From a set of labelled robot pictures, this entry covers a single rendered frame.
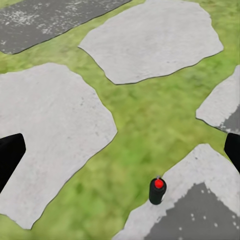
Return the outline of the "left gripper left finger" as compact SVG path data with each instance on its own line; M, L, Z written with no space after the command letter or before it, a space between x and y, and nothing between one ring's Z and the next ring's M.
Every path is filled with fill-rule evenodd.
M22 133L0 138L0 193L26 152Z

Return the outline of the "insectifuge atomizer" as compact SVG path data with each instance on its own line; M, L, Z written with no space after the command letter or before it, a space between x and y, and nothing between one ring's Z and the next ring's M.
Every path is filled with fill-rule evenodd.
M154 178L149 185L149 201L153 205L160 205L164 200L167 190L167 185L165 180L160 178L160 174Z

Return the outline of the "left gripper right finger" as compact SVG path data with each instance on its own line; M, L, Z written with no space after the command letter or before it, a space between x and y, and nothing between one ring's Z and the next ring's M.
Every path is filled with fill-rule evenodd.
M240 135L230 132L225 140L224 150L240 172Z

